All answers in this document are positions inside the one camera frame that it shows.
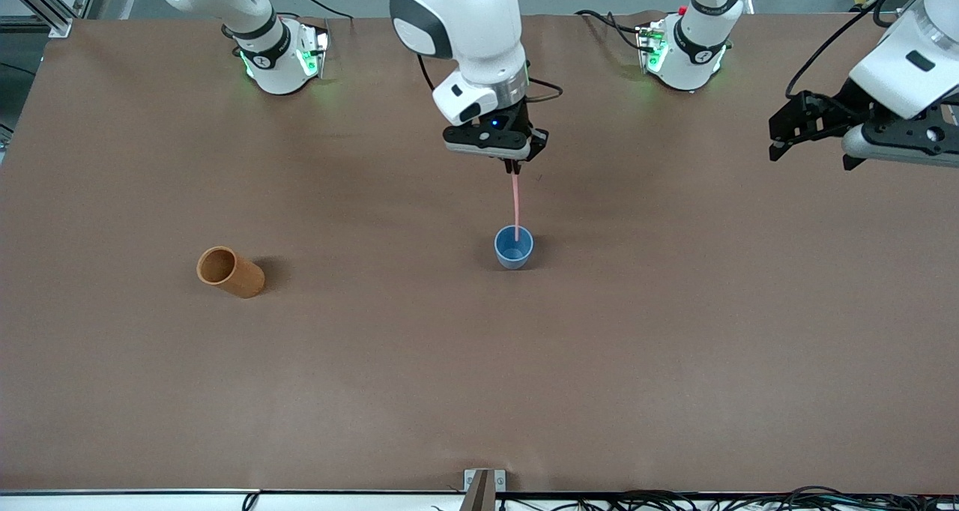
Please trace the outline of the brown table cover sheet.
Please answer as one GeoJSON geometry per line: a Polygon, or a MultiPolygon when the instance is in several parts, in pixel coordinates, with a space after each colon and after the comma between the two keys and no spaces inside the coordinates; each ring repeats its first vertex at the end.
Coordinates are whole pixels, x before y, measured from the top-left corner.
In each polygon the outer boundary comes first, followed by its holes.
{"type": "Polygon", "coordinates": [[[0,489],[959,493],[959,170],[768,159],[846,19],[740,20],[695,94],[524,20],[548,148],[444,148],[383,19],[264,94],[203,20],[48,43],[0,166],[0,489]],[[196,276],[226,246],[243,299],[196,276]]]}

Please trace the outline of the brown cylindrical cup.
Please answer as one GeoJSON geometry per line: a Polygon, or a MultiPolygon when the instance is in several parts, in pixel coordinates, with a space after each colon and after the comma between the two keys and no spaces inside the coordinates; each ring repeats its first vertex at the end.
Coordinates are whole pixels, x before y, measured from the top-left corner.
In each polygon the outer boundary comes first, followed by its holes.
{"type": "Polygon", "coordinates": [[[226,246],[204,251],[196,262],[196,276],[205,283],[243,299],[260,294],[266,286],[263,269],[226,246]]]}

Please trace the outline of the blue cup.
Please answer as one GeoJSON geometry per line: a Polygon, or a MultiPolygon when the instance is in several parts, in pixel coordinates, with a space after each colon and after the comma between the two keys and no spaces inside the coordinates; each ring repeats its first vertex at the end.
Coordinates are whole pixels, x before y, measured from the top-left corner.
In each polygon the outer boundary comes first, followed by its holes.
{"type": "Polygon", "coordinates": [[[523,226],[508,225],[494,236],[494,255],[500,265],[507,270],[518,270],[525,266],[535,242],[530,231],[523,226]]]}

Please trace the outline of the silver metal bracket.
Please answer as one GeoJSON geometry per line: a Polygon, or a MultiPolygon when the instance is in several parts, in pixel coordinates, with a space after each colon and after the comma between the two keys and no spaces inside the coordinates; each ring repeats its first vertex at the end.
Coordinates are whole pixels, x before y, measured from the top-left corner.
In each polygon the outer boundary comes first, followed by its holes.
{"type": "Polygon", "coordinates": [[[493,484],[496,492],[507,491],[507,474],[504,469],[466,469],[463,471],[463,493],[466,493],[480,471],[489,471],[488,481],[493,484]]]}

